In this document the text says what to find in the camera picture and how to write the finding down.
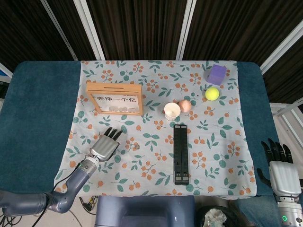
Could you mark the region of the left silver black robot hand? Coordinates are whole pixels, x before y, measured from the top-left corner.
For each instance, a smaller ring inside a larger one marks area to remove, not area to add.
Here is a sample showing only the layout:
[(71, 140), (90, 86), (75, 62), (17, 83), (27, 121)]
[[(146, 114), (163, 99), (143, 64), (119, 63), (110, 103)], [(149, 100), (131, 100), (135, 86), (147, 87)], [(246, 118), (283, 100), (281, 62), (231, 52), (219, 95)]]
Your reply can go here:
[(108, 161), (119, 147), (117, 139), (122, 134), (122, 130), (113, 129), (109, 127), (102, 135), (100, 135), (97, 142), (90, 148), (89, 152), (93, 158), (99, 162)]

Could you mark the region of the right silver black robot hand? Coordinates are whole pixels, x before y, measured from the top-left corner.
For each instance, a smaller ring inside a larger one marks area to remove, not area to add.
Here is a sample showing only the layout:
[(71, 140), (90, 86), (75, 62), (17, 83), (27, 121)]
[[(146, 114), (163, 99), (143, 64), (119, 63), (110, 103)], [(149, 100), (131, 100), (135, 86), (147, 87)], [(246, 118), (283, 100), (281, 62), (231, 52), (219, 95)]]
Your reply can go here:
[(270, 178), (267, 179), (260, 168), (257, 168), (258, 176), (262, 183), (273, 190), (276, 196), (298, 197), (301, 193), (301, 185), (298, 170), (293, 162), (290, 148), (272, 139), (268, 144), (261, 141), (267, 159)]

